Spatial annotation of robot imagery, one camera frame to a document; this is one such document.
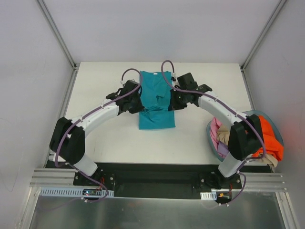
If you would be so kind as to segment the teal t shirt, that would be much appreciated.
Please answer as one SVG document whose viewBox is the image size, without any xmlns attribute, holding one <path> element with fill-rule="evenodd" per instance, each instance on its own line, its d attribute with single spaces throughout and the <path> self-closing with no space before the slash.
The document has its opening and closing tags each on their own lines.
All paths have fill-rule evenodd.
<svg viewBox="0 0 305 229">
<path fill-rule="evenodd" d="M 141 102 L 144 110 L 139 112 L 139 129 L 155 130 L 175 128 L 174 111 L 169 111 L 171 101 L 171 72 L 142 71 Z"/>
</svg>

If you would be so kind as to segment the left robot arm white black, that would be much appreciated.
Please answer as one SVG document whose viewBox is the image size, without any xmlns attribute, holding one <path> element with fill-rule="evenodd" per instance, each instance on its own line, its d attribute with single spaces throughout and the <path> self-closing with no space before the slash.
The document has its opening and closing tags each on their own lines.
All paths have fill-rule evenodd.
<svg viewBox="0 0 305 229">
<path fill-rule="evenodd" d="M 74 119 L 60 118 L 53 131 L 50 150 L 67 163 L 83 172 L 84 180 L 91 186 L 100 182 L 98 166 L 85 154 L 85 139 L 94 129 L 121 113 L 138 113 L 144 109 L 141 103 L 140 84 L 128 80 L 123 88 L 106 96 L 92 111 Z"/>
</svg>

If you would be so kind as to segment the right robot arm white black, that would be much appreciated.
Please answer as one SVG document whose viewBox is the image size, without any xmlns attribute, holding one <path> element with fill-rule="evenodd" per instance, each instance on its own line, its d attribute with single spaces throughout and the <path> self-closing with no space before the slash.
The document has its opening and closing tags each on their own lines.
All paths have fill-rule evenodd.
<svg viewBox="0 0 305 229">
<path fill-rule="evenodd" d="M 198 85 L 191 73 L 176 77 L 171 73 L 171 100 L 169 111 L 182 110 L 187 104 L 200 107 L 217 118 L 230 131 L 229 153 L 218 167 L 219 173 L 214 182 L 219 188 L 231 184 L 231 176 L 246 162 L 249 155 L 257 152 L 264 145 L 260 119 L 257 115 L 246 115 L 223 102 L 205 85 Z"/>
</svg>

